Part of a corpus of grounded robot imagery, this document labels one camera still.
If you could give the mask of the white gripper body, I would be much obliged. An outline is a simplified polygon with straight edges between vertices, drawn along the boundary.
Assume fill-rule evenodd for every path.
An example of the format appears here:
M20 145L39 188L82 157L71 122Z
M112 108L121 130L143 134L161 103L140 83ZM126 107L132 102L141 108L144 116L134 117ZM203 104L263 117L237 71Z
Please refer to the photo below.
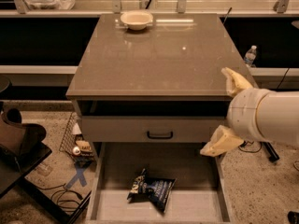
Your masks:
M271 93L267 89L249 88L240 92L229 104L227 122L230 128L244 140L265 141L271 139L258 127L257 114L262 100Z

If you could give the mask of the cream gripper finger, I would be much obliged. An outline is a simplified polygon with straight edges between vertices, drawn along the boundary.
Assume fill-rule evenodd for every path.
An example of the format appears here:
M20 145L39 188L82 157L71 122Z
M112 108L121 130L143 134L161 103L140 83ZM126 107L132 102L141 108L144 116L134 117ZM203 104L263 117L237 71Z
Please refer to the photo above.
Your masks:
M210 140L200 150L200 154L209 157L219 156L239 147L244 143L231 128L220 125L212 134Z
M240 92L252 88L252 85L236 71L225 67L221 72L226 78L226 92L230 97L236 97Z

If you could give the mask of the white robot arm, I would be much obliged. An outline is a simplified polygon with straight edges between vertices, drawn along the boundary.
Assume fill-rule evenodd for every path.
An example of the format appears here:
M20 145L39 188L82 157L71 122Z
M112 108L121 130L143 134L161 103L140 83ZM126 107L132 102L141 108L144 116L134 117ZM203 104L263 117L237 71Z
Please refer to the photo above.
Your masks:
M216 157L250 142L299 145L299 92L254 88L236 71L225 67L226 92L233 98L227 126L220 125L200 150Z

